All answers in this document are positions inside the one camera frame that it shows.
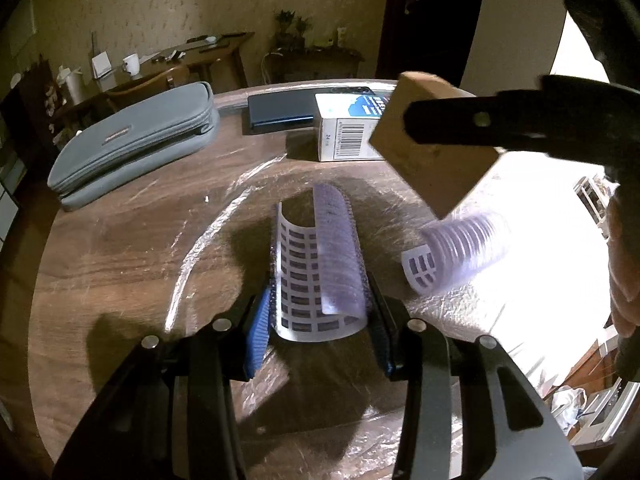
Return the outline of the person's right hand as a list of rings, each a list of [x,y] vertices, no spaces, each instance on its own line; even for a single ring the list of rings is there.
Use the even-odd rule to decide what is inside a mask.
[[[608,276],[611,318],[617,333],[630,338],[639,327],[639,257],[631,248],[639,216],[628,208],[631,192],[620,184],[608,202]]]

